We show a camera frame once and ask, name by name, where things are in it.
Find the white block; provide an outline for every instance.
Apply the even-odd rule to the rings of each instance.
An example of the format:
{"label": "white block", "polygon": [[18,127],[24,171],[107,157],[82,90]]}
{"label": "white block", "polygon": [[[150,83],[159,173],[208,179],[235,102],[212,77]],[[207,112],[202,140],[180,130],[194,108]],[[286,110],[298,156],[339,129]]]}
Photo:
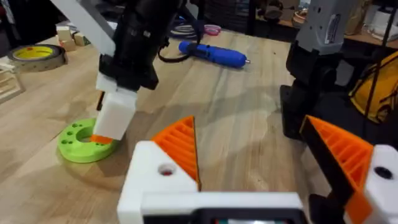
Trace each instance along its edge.
{"label": "white block", "polygon": [[143,215],[188,215],[199,208],[303,209],[293,192],[194,192],[144,194]]}
{"label": "white block", "polygon": [[111,77],[107,77],[106,75],[98,71],[95,87],[97,90],[102,90],[109,93],[116,91],[118,89],[118,84],[116,84],[116,81]]}
{"label": "white block", "polygon": [[[162,175],[162,169],[172,174]],[[156,143],[138,142],[118,204],[120,224],[143,224],[141,201],[146,194],[197,191],[197,183]]]}
{"label": "white block", "polygon": [[[392,179],[378,175],[375,168],[383,167],[392,174]],[[365,196],[381,220],[372,223],[398,223],[398,152],[391,146],[374,147],[368,177],[364,187]]]}
{"label": "white block", "polygon": [[93,134],[120,140],[136,112],[137,93],[119,88],[107,92]]}

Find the hole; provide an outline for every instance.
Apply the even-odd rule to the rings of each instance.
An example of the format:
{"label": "hole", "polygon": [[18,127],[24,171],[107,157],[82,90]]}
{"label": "hole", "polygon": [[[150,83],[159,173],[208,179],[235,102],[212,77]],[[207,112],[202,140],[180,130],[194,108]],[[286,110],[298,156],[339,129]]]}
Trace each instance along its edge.
{"label": "hole", "polygon": [[387,169],[385,167],[376,167],[376,168],[374,168],[374,171],[380,177],[387,179],[387,180],[392,180],[392,172],[389,169]]}
{"label": "hole", "polygon": [[90,137],[92,134],[93,127],[85,127],[76,133],[76,139],[80,142],[90,142]]}
{"label": "hole", "polygon": [[158,172],[160,175],[163,176],[171,176],[175,172],[175,165],[174,164],[162,164],[159,166]]}

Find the wooden block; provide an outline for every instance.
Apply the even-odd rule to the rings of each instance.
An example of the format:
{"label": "wooden block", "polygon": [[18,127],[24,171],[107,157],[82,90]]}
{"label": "wooden block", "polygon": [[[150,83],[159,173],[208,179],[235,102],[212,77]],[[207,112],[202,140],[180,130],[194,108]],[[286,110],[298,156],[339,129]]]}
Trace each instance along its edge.
{"label": "wooden block", "polygon": [[57,34],[59,40],[73,41],[72,35],[70,33],[70,27],[68,26],[57,26]]}
{"label": "wooden block", "polygon": [[76,44],[73,40],[60,40],[60,45],[63,47],[67,52],[76,50]]}
{"label": "wooden block", "polygon": [[91,44],[90,41],[81,32],[73,35],[73,38],[75,39],[75,43],[77,46],[86,46]]}
{"label": "wooden block", "polygon": [[8,63],[0,63],[0,70],[8,70],[11,73],[16,73],[16,67],[14,65],[10,65]]}
{"label": "wooden block", "polygon": [[16,75],[9,70],[0,71],[0,103],[19,95],[24,91]]}

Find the orange object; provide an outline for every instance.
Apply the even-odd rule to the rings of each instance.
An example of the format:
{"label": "orange object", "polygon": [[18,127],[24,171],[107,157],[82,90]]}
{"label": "orange object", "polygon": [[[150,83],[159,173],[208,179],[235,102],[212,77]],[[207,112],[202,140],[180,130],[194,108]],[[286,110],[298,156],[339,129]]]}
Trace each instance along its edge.
{"label": "orange object", "polygon": [[97,142],[97,143],[100,143],[100,144],[109,144],[109,143],[112,142],[112,140],[113,139],[111,139],[111,138],[104,137],[104,136],[99,136],[99,135],[96,135],[96,134],[93,134],[90,137],[90,141]]}
{"label": "orange object", "polygon": [[193,116],[165,128],[152,140],[200,186]]}
{"label": "orange object", "polygon": [[306,119],[318,132],[354,190],[345,205],[345,210],[351,222],[353,224],[363,223],[372,213],[372,207],[364,196],[363,189],[368,175],[373,146],[354,134],[326,121],[313,116],[307,116]]}

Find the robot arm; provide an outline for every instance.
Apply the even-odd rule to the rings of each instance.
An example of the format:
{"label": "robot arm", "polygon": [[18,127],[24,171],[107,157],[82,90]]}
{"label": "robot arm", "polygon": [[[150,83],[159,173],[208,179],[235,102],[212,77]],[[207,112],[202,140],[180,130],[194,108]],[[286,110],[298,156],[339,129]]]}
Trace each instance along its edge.
{"label": "robot arm", "polygon": [[135,113],[137,91],[158,84],[152,62],[183,0],[130,0],[113,32],[87,0],[52,0],[101,54],[96,88],[103,106],[92,141],[120,140]]}

